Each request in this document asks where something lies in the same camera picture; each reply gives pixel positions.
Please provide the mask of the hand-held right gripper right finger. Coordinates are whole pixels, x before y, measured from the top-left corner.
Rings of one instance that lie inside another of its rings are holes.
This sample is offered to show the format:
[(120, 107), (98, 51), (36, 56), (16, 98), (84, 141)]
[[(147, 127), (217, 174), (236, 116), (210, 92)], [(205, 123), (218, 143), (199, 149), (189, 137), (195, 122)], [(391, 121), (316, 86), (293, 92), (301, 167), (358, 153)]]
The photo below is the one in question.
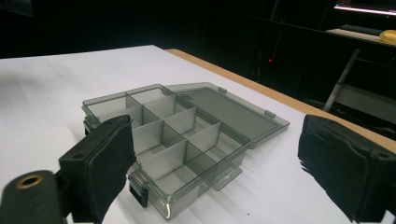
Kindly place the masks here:
[(303, 169), (351, 221), (396, 222), (396, 154), (323, 117), (304, 117), (298, 146)]

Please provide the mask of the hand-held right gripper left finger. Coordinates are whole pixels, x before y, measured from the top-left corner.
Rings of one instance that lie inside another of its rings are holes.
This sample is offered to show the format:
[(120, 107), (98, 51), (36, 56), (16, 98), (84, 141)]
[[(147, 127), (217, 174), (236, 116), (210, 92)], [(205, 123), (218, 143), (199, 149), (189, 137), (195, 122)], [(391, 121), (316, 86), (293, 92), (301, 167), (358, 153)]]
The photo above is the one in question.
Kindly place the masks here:
[(76, 222), (101, 223), (126, 183), (135, 162), (132, 119), (108, 119), (59, 159), (70, 195), (68, 207)]

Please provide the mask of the clear grey compartment organizer box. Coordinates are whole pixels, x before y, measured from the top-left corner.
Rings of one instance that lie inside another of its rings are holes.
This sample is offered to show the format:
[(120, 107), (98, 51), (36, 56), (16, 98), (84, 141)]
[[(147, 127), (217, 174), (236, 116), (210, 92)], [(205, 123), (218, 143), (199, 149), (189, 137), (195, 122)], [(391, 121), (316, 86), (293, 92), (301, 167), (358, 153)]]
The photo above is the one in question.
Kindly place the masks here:
[(209, 189), (241, 174), (245, 153), (286, 131), (289, 122), (211, 83), (154, 84), (86, 100), (85, 129), (132, 119), (136, 161), (129, 189), (169, 220)]

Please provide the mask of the white table cover sheet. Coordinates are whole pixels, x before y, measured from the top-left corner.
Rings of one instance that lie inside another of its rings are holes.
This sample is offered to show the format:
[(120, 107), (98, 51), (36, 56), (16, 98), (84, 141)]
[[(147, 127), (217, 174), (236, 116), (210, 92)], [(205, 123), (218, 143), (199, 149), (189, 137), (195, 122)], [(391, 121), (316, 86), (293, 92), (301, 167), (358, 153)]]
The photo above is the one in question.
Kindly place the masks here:
[(151, 84), (211, 82), (270, 110), (289, 128), (247, 152), (242, 174), (171, 220), (124, 190), (105, 224), (351, 224), (297, 157), (317, 109), (178, 49), (155, 46), (0, 60), (0, 196), (13, 178), (56, 171), (84, 135), (83, 101)]

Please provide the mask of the grey metal stand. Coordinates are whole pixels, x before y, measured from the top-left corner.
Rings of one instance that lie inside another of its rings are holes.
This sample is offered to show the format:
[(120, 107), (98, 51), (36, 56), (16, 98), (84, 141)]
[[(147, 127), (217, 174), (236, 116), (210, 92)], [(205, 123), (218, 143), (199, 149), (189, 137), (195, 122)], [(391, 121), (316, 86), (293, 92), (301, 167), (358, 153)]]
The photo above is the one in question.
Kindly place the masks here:
[(346, 84), (347, 76), (360, 53), (360, 49), (354, 49), (323, 110), (329, 112), (333, 104), (338, 103), (396, 124), (396, 100)]

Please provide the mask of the yellow round object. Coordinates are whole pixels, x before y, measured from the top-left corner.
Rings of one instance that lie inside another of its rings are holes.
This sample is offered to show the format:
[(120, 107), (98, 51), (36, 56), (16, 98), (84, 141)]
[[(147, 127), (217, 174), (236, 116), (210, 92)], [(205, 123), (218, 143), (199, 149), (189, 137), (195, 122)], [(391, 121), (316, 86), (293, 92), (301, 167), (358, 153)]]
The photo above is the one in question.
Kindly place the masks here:
[(379, 38), (383, 42), (396, 45), (396, 30), (386, 30), (379, 35)]

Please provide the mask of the black keyboard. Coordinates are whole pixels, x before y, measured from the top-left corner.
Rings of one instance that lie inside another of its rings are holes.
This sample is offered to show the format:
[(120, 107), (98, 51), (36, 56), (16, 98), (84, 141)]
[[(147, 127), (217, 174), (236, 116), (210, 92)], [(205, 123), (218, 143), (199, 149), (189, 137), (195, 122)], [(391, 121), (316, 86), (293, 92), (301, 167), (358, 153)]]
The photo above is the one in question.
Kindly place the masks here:
[(383, 32), (383, 30), (361, 27), (361, 26), (350, 25), (350, 24), (342, 25), (339, 27), (339, 29), (345, 30), (345, 31), (350, 31), (350, 32), (355, 32), (355, 33), (360, 33), (360, 34), (376, 35), (376, 36), (379, 36)]

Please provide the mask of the monitor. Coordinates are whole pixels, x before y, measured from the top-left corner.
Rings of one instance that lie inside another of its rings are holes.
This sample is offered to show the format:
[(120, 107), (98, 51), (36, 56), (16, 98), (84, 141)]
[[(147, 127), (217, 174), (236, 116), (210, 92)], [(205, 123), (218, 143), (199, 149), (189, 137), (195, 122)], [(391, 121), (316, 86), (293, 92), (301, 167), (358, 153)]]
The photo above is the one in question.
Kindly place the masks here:
[(396, 0), (336, 0), (335, 9), (396, 16)]

